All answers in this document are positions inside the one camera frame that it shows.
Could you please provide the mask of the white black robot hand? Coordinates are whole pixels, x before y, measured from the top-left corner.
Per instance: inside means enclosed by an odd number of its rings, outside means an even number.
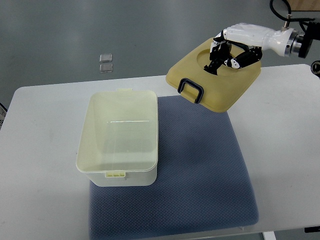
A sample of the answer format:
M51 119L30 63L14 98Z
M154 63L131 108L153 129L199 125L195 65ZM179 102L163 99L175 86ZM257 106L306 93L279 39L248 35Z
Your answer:
M293 28L274 30L268 27L238 23L225 28L211 42L210 64L203 68L217 75L222 65L242 69L259 62L264 50L272 50L279 56L289 56L298 39Z

